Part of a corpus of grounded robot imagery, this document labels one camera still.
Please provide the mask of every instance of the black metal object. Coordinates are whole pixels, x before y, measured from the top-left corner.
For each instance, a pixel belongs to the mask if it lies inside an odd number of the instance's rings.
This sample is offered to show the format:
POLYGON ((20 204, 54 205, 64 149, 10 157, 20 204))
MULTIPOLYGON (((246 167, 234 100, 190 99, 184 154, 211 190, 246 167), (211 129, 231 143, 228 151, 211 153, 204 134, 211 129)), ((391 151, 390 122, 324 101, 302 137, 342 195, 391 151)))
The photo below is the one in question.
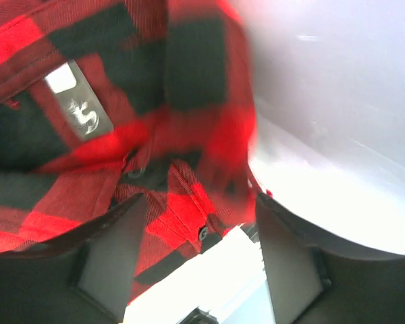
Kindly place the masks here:
POLYGON ((0 253, 0 324, 121 323, 145 209, 138 195, 29 250, 0 253))
POLYGON ((219 324, 219 322, 209 313, 196 308, 178 324, 219 324))
POLYGON ((405 324, 405 256, 337 237, 264 194, 256 221, 277 324, 405 324))

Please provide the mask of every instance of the red plaid shirt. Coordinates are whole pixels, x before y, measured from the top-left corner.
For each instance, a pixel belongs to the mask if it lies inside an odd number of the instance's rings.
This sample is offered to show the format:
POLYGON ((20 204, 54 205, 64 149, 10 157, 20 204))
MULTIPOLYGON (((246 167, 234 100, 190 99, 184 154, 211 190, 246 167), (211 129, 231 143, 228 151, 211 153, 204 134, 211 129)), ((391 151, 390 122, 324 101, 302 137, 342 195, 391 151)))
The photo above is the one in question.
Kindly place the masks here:
POLYGON ((0 0, 0 252, 143 192, 135 297, 254 221, 253 131, 245 36, 226 1, 0 0), (114 125, 86 142, 44 79, 71 59, 114 125))

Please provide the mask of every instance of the shirt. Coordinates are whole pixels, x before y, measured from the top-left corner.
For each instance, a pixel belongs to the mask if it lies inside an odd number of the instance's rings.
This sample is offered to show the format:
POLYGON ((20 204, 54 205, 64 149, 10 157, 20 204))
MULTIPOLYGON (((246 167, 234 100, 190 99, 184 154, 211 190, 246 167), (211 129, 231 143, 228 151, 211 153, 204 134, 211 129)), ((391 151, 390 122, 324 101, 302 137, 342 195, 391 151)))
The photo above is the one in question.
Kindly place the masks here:
POLYGON ((0 0, 0 252, 143 193, 135 298, 254 221, 254 125, 246 37, 226 1, 0 0), (71 60, 113 124, 90 140, 45 82, 71 60))

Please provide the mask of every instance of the white patch on label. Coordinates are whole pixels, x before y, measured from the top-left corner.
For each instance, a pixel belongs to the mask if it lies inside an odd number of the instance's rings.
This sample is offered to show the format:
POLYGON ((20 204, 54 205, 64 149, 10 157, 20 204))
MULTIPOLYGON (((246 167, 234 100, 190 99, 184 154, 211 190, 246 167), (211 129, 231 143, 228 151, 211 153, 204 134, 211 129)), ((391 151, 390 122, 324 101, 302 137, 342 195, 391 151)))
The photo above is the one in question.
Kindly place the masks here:
POLYGON ((69 112, 75 117, 81 127, 87 127, 86 135, 89 135, 97 129, 97 126, 99 125, 99 117, 96 111, 93 110, 84 113, 87 108, 88 103, 86 101, 78 104, 75 100, 72 100, 69 106, 69 112))
POLYGON ((75 76, 67 63, 48 74, 45 80, 54 93, 61 93, 76 86, 75 76))

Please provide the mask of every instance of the checkered fabric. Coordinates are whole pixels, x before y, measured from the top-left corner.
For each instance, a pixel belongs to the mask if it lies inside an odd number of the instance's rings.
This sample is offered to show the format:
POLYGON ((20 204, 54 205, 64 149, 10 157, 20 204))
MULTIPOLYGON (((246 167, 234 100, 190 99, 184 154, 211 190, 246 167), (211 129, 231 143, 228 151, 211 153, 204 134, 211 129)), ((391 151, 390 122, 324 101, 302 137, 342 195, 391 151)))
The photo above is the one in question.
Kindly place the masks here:
POLYGON ((252 223, 247 55, 224 0, 0 0, 0 252, 143 192, 135 297, 252 223), (114 125, 86 142, 44 79, 71 59, 114 125))

